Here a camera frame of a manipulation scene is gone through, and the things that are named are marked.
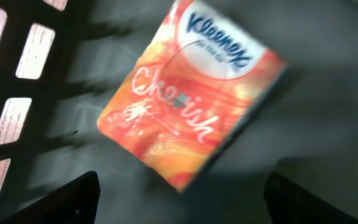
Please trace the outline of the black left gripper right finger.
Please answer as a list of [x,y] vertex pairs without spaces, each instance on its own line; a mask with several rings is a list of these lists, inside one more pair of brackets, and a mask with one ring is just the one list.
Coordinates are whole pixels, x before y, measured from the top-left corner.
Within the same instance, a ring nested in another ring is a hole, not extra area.
[[358,224],[357,217],[278,172],[268,176],[264,200],[272,223]]

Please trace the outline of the orange Kleenex tissue pack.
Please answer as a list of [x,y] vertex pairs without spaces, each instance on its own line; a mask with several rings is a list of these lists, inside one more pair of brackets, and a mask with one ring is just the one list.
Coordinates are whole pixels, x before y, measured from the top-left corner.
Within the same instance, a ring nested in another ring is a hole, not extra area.
[[97,127],[182,191],[286,66],[206,3],[175,1]]

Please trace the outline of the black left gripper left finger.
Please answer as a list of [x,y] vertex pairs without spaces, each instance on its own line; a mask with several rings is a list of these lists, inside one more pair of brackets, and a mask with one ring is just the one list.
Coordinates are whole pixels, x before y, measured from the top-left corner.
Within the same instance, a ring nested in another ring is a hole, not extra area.
[[100,197],[95,171],[89,171],[0,224],[94,224]]

